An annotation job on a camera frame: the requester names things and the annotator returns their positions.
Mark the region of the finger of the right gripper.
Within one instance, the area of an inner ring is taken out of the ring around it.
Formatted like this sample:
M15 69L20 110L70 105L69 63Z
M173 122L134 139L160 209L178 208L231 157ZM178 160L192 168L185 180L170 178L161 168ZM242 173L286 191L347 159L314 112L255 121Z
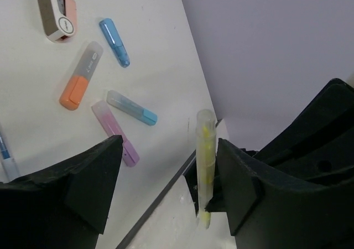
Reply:
M219 175L216 175L214 178L214 190L213 197L206 205L205 210L207 212L225 212L225 201L223 198L221 179Z

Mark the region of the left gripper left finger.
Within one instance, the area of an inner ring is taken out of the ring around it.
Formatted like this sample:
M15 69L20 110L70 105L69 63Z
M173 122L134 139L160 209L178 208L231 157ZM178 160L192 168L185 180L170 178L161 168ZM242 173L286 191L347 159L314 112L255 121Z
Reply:
M1 184L2 248L95 248L121 166L114 135L40 171Z

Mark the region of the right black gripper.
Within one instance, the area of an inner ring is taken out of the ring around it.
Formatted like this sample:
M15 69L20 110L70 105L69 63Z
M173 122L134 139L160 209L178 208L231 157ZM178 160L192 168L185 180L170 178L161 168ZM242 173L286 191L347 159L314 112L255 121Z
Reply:
M315 184L353 179L353 87L330 80L254 158Z

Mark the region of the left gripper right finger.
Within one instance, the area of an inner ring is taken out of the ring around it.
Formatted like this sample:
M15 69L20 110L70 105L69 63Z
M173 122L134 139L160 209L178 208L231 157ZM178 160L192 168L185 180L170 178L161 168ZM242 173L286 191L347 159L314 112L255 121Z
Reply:
M353 179L315 184L220 139L217 150L230 234L238 248L352 248Z

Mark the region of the yellow clear highlighter pen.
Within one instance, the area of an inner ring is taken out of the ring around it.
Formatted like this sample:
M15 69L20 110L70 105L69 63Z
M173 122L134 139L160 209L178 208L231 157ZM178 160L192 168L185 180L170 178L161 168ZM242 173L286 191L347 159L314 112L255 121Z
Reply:
M211 214L206 206L213 197L216 154L216 117L211 110L197 113L196 125L196 168L199 223L206 229L211 222Z

